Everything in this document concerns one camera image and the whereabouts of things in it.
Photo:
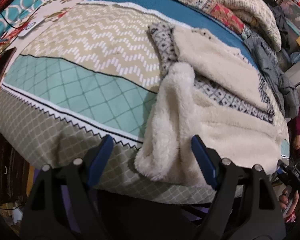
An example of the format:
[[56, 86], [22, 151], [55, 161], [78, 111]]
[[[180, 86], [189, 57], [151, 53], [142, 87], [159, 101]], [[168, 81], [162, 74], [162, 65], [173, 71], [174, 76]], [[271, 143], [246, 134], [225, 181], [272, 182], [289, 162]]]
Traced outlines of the person's right hand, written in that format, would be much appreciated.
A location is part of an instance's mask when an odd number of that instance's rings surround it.
[[279, 205], [281, 210], [283, 211], [283, 218], [286, 219], [289, 217], [295, 210], [298, 201], [299, 201], [299, 193], [295, 192], [294, 197], [291, 199], [291, 204], [289, 205], [290, 200], [287, 198], [288, 188], [285, 188], [282, 191], [282, 194], [279, 196]]

